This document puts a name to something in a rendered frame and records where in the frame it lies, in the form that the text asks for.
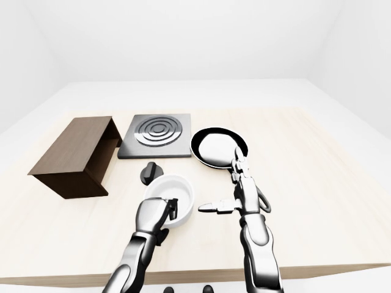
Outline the flat dark stove plate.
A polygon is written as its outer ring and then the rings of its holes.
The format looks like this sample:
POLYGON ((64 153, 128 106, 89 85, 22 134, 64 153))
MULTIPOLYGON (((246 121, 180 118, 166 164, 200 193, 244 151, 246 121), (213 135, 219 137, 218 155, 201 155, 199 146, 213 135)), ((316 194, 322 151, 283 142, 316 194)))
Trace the flat dark stove plate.
POLYGON ((190 114, 139 114, 133 117, 117 157, 191 157, 190 141, 190 114))

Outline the round black knob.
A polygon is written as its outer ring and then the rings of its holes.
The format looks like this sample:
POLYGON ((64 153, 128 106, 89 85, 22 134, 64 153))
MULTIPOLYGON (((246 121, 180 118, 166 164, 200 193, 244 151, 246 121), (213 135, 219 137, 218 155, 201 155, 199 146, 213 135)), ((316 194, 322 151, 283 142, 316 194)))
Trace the round black knob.
POLYGON ((149 162, 145 168, 142 169, 140 173, 141 182, 148 186, 156 178, 163 176, 163 169, 157 165, 155 162, 149 162))

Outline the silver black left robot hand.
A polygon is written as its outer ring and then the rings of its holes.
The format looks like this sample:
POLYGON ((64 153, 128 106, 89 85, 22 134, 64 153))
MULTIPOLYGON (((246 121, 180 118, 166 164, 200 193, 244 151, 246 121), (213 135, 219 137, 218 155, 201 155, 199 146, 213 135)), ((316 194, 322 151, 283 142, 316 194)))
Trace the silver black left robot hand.
POLYGON ((175 220, 177 214, 177 198, 147 198, 141 202, 137 210, 136 232, 154 236, 156 245, 161 246, 169 233, 169 229, 162 227, 167 218, 175 220))

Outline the brown wooden cabinet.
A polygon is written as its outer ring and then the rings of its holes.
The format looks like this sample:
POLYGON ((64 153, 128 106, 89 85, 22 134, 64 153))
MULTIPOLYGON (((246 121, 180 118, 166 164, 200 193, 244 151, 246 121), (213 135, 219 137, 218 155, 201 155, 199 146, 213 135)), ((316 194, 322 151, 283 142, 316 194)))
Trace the brown wooden cabinet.
POLYGON ((121 144, 111 116, 74 118, 29 174, 64 199, 105 197, 102 181, 121 144))

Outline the black frying pan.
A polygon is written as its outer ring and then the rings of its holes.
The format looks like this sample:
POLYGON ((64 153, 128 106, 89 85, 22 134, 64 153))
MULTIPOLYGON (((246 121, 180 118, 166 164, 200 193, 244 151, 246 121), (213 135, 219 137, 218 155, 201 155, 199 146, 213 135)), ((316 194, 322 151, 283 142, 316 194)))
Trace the black frying pan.
MULTIPOLYGON (((204 128, 196 132, 191 140, 193 155, 204 165, 230 172, 231 161, 235 157, 235 148, 240 147, 244 156, 248 147, 237 133, 225 128, 204 128)), ((271 212, 271 205, 257 187, 260 211, 271 212)))

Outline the white bowl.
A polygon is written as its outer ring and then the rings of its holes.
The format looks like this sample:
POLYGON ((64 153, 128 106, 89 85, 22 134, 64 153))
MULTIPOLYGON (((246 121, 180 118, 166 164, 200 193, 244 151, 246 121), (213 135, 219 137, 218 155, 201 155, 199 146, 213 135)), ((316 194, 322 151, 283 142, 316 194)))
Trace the white bowl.
POLYGON ((146 188, 144 199, 160 197, 163 199, 176 198, 178 200, 177 218, 167 218, 164 228, 177 228, 185 224, 190 218, 195 196, 191 183, 179 175, 162 175, 154 179, 146 188))

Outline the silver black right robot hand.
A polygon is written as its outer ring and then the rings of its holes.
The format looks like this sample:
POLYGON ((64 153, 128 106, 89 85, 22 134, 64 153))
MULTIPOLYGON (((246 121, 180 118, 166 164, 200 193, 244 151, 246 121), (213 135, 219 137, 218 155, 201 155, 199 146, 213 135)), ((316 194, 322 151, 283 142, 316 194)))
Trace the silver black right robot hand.
POLYGON ((230 173, 232 183, 235 185, 235 199, 202 204, 198 207, 198 211, 231 214, 238 210, 241 215, 260 213, 257 186, 249 173, 247 159, 238 146, 235 148, 235 157, 231 161, 230 173))

